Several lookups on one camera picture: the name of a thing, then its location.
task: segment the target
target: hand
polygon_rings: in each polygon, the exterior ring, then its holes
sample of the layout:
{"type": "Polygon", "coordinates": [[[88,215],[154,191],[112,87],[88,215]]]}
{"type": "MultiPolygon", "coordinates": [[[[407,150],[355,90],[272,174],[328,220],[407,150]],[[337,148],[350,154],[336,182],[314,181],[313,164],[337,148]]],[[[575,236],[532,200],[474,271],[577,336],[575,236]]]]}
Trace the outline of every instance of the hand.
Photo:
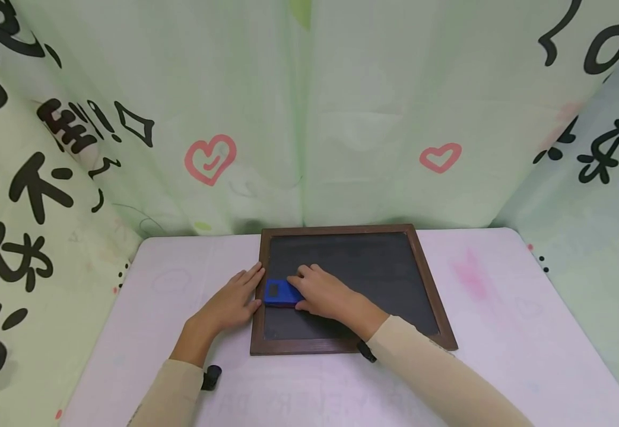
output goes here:
{"type": "Polygon", "coordinates": [[[202,368],[214,338],[224,329],[246,324],[261,305],[261,300],[249,300],[263,275],[264,269],[257,262],[250,270],[242,270],[228,280],[185,322],[169,358],[202,368]]]}
{"type": "Polygon", "coordinates": [[[370,340],[389,317],[368,298],[353,291],[317,264],[311,267],[301,265],[297,268],[297,275],[288,276],[287,280],[304,297],[304,301],[295,305],[295,310],[337,320],[364,341],[370,340]]]}
{"type": "Polygon", "coordinates": [[[195,315],[216,333],[246,324],[262,303],[258,299],[250,301],[250,296],[263,275],[261,262],[250,270],[239,271],[195,315]]]}

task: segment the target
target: white table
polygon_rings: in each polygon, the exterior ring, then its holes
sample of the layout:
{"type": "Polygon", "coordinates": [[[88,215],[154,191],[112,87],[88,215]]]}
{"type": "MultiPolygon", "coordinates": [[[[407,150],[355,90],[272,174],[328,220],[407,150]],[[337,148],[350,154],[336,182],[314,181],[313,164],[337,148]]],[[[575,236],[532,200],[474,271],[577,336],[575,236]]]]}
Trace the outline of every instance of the white table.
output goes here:
{"type": "MultiPolygon", "coordinates": [[[[519,235],[418,231],[459,350],[535,426],[619,426],[619,386],[519,235]]],[[[66,408],[65,427],[125,426],[183,322],[235,272],[258,235],[143,242],[66,408]]],[[[215,343],[222,367],[197,426],[438,426],[412,392],[361,355],[250,356],[250,327],[215,343]]]]}

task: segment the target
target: wooden frame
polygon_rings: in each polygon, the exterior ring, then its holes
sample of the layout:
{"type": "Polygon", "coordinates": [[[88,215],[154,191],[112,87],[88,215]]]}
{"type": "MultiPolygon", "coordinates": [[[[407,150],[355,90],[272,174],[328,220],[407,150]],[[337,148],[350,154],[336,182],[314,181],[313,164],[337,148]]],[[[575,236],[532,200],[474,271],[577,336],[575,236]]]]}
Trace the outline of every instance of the wooden frame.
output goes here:
{"type": "MultiPolygon", "coordinates": [[[[458,346],[452,327],[449,325],[447,314],[440,300],[435,282],[423,255],[421,243],[418,241],[416,229],[412,224],[395,225],[354,225],[338,227],[314,227],[314,228],[265,228],[262,230],[259,246],[259,260],[268,269],[269,247],[271,239],[278,235],[321,235],[321,234],[370,234],[370,233],[404,233],[407,235],[409,245],[416,259],[418,272],[421,275],[426,288],[428,300],[435,316],[439,333],[429,338],[437,345],[447,350],[457,350],[458,346]]],[[[260,283],[266,283],[267,275],[260,283]]],[[[255,292],[255,298],[263,299],[264,286],[259,286],[255,292]]],[[[264,340],[265,307],[262,305],[252,317],[252,337],[250,338],[251,355],[287,355],[287,354],[311,354],[311,353],[338,353],[357,352],[358,337],[336,339],[322,338],[317,340],[264,340]]]]}

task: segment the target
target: long sleeve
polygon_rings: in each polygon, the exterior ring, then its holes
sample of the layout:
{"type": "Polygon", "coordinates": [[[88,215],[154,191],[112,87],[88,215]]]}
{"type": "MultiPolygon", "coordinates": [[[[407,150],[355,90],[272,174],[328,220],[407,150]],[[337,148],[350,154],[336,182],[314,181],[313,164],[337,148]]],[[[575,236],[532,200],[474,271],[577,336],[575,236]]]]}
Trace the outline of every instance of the long sleeve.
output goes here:
{"type": "Polygon", "coordinates": [[[399,317],[385,320],[367,345],[449,426],[532,425],[490,383],[399,317]]]}
{"type": "Polygon", "coordinates": [[[201,386],[201,368],[165,361],[128,427],[191,427],[201,386]]]}

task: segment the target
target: blue eraser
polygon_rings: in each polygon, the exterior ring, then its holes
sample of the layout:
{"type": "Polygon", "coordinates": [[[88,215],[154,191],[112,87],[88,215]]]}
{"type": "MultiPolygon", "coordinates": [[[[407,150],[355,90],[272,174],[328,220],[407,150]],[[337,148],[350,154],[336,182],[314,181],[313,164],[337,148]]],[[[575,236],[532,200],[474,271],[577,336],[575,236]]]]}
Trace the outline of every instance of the blue eraser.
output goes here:
{"type": "Polygon", "coordinates": [[[264,289],[264,305],[272,307],[295,307],[304,300],[301,293],[288,280],[267,280],[264,289]]]}

